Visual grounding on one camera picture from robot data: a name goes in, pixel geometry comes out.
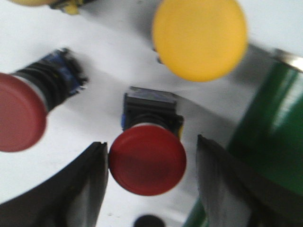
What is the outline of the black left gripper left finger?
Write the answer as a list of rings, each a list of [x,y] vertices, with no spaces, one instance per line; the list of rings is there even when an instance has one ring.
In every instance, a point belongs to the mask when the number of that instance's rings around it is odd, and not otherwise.
[[[108,181],[107,144],[93,142],[57,174],[0,205],[2,227],[94,227]]]

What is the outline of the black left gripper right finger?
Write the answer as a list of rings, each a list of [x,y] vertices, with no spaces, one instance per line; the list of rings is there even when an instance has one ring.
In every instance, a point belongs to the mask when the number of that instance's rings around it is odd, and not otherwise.
[[[199,196],[211,227],[301,227],[303,198],[197,137]]]

